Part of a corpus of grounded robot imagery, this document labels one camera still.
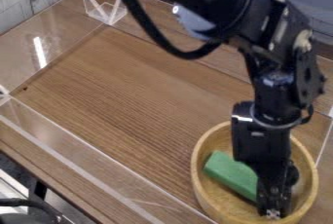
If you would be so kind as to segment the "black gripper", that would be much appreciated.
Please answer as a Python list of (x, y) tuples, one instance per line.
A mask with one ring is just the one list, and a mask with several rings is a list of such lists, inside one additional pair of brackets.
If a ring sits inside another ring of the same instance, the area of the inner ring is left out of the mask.
[(232, 111), (233, 157), (259, 176), (259, 214), (271, 219), (285, 218), (292, 209), (292, 189), (300, 171), (292, 160), (291, 130), (264, 127), (253, 116), (255, 103), (239, 102)]

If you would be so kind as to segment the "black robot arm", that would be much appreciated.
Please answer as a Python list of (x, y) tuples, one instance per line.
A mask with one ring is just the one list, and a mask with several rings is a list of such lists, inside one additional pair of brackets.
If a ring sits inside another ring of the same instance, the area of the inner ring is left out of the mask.
[(231, 42), (247, 60), (256, 99), (233, 107), (233, 156), (260, 178), (260, 214), (284, 218), (299, 180), (291, 131), (309, 121), (303, 112), (313, 110), (327, 81), (309, 20), (289, 0), (172, 1), (181, 24), (205, 46), (189, 53), (178, 50), (141, 12), (138, 21), (166, 51), (192, 59)]

